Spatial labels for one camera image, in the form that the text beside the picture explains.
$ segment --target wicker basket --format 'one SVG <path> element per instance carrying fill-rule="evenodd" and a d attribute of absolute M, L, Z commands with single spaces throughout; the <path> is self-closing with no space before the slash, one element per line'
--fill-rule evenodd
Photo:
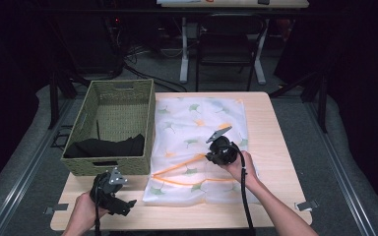
<path fill-rule="evenodd" d="M 114 166 L 124 175 L 149 174 L 155 108 L 153 80 L 91 82 L 66 148 L 98 136 L 119 142 L 141 134 L 143 155 L 65 158 L 63 152 L 61 161 L 77 176 L 94 176 Z"/>

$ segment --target gray carpet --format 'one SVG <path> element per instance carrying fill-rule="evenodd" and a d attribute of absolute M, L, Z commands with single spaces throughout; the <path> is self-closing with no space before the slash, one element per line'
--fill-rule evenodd
<path fill-rule="evenodd" d="M 271 92 L 278 89 L 281 81 L 273 76 L 273 69 L 278 61 L 277 52 L 267 50 L 263 54 L 262 65 L 268 83 L 259 86 L 254 80 L 252 90 Z M 178 83 L 180 73 L 180 56 L 169 58 L 153 53 L 138 55 L 135 64 L 128 64 L 146 74 L 153 75 L 168 81 Z M 188 91 L 194 90 L 194 64 L 191 60 L 189 67 L 189 83 L 185 85 Z M 130 72 L 124 71 L 120 78 L 137 78 Z M 83 94 L 86 89 L 77 86 L 77 90 Z M 314 125 L 313 114 L 309 112 L 309 104 L 304 104 L 298 98 L 300 88 L 296 88 L 281 98 L 272 99 L 278 121 L 281 125 L 289 153 L 296 169 L 305 198 L 308 201 L 315 200 L 319 207 L 312 212 L 312 227 L 320 235 L 361 235 L 361 231 L 348 206 L 344 192 L 332 169 L 330 154 L 325 143 L 321 139 L 319 128 Z M 19 193 L 17 201 L 13 202 L 13 211 L 6 213 L 6 217 L 0 218 L 0 235 L 60 235 L 54 232 L 49 224 L 51 215 L 43 214 L 46 207 L 57 204 L 68 176 L 68 170 L 60 162 L 62 150 L 50 147 L 52 137 L 57 132 L 68 132 L 62 125 L 73 125 L 76 114 L 79 111 L 83 96 L 76 100 L 65 100 L 60 97 L 60 104 L 65 114 L 57 127 L 52 131 L 46 128 L 49 124 L 49 99 L 48 88 L 38 93 L 40 107 L 37 115 L 17 148 L 11 160 L 8 162 L 0 176 L 0 209 L 6 202 L 7 196 L 11 196 L 14 186 L 18 182 L 26 168 L 33 163 L 33 158 L 42 156 L 35 163 L 36 171 L 30 173 L 31 181 L 21 183 L 26 191 Z M 329 99 L 327 110 L 326 135 L 333 146 L 342 164 L 345 167 L 349 181 L 352 183 L 367 217 L 378 235 L 378 197 L 374 194 L 367 180 L 357 168 L 352 156 L 347 149 L 347 136 L 335 102 Z M 221 231 L 166 231 L 166 232 L 122 232 L 120 235 L 241 235 L 242 230 Z M 277 235 L 274 228 L 259 228 L 257 235 Z"/>

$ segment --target black cable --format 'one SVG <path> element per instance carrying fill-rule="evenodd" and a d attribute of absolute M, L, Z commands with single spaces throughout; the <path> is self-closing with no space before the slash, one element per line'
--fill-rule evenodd
<path fill-rule="evenodd" d="M 246 173 L 244 155 L 242 154 L 241 150 L 236 145 L 227 146 L 227 147 L 234 148 L 240 154 L 240 157 L 241 157 L 241 197 L 242 197 L 242 203 L 244 205 L 245 216 L 247 217 L 248 228 L 250 230 L 250 234 L 254 236 L 256 235 L 256 230 L 254 229 L 253 221 L 251 220 L 250 209 L 248 208 L 247 195 L 245 192 L 245 176 L 248 173 Z"/>
<path fill-rule="evenodd" d="M 131 56 L 132 54 L 141 54 L 144 52 L 149 52 L 149 49 L 145 48 L 142 45 L 133 46 L 133 51 L 128 52 L 127 56 Z"/>
<path fill-rule="evenodd" d="M 133 52 L 128 52 L 127 55 L 124 57 L 124 59 L 133 64 L 137 64 L 136 45 L 134 43 L 131 43 L 130 47 L 132 47 Z"/>
<path fill-rule="evenodd" d="M 133 74 L 135 74 L 135 75 L 137 75 L 137 76 L 139 76 L 139 77 L 141 77 L 141 78 L 143 78 L 143 79 L 154 79 L 154 80 L 162 81 L 162 82 L 165 82 L 165 83 L 169 83 L 169 84 L 171 84 L 171 85 L 174 85 L 174 86 L 176 86 L 176 87 L 179 87 L 179 88 L 181 88 L 181 89 L 182 89 L 183 91 L 185 91 L 185 92 L 187 91 L 187 89 L 186 89 L 184 86 L 182 86 L 182 85 L 179 85 L 179 84 L 177 84 L 177 83 L 170 82 L 170 81 L 167 81 L 167 80 L 164 80 L 164 79 L 158 78 L 158 77 L 154 77 L 154 76 L 151 76 L 151 75 L 144 74 L 144 73 L 139 72 L 139 71 L 137 71 L 136 69 L 134 69 L 134 68 L 128 66 L 126 63 L 125 63 L 125 65 L 124 65 L 124 69 L 128 70 L 129 72 L 131 72 L 131 73 L 133 73 Z M 176 90 L 176 89 L 174 89 L 174 88 L 168 87 L 168 86 L 163 85 L 163 84 L 161 84 L 161 83 L 159 83 L 159 82 L 155 82 L 155 83 L 156 83 L 156 85 L 161 86 L 161 87 L 164 88 L 164 89 L 169 89 L 169 90 L 171 90 L 171 91 L 178 91 L 178 90 Z"/>
<path fill-rule="evenodd" d="M 94 190 L 94 213 L 96 215 L 96 217 L 94 218 L 94 235 L 95 236 L 101 236 L 100 220 L 99 220 L 99 199 L 98 199 L 99 183 L 100 183 L 100 175 L 97 178 L 97 185 Z"/>

